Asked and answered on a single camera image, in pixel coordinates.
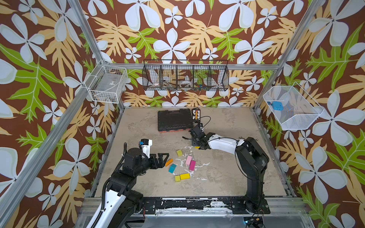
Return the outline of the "magenta block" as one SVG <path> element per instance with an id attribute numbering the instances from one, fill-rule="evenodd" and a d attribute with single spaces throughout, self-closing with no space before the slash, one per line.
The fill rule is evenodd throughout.
<path id="1" fill-rule="evenodd" d="M 191 160 L 191 162 L 189 164 L 189 170 L 190 171 L 194 171 L 195 170 L 195 166 L 196 166 L 196 161 Z"/>

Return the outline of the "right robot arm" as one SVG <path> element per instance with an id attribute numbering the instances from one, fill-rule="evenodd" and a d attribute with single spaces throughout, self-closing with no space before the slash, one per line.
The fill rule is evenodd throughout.
<path id="1" fill-rule="evenodd" d="M 251 213 L 260 211 L 264 207 L 264 175 L 270 159 L 257 141 L 252 137 L 233 139 L 215 133 L 206 134 L 200 125 L 194 126 L 189 133 L 193 146 L 201 150 L 221 150 L 235 156 L 236 164 L 247 178 L 245 209 Z"/>

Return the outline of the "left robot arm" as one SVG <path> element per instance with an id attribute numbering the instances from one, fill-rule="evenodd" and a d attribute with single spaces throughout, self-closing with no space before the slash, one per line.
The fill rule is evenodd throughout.
<path id="1" fill-rule="evenodd" d="M 169 153 L 151 154 L 152 140 L 141 139 L 137 148 L 127 148 L 102 188 L 101 203 L 88 228 L 121 228 L 143 208 L 143 194 L 133 190 L 137 177 L 165 167 Z"/>

